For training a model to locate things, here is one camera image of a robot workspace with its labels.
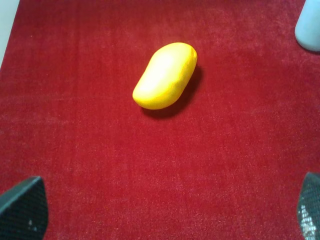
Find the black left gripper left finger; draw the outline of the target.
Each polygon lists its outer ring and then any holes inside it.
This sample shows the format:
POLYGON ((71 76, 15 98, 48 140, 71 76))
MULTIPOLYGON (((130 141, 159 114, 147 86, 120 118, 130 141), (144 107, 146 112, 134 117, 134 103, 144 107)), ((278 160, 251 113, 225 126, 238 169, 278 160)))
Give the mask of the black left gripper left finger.
POLYGON ((29 177, 0 195, 0 238, 42 240, 49 222, 45 184, 29 177))

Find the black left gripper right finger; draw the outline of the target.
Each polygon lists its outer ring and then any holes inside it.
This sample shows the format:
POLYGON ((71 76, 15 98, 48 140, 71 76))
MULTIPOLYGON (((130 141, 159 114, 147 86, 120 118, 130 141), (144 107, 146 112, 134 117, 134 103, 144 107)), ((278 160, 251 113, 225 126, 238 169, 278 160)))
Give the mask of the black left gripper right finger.
POLYGON ((297 220, 305 240, 320 240, 320 174, 308 172, 297 204, 297 220))

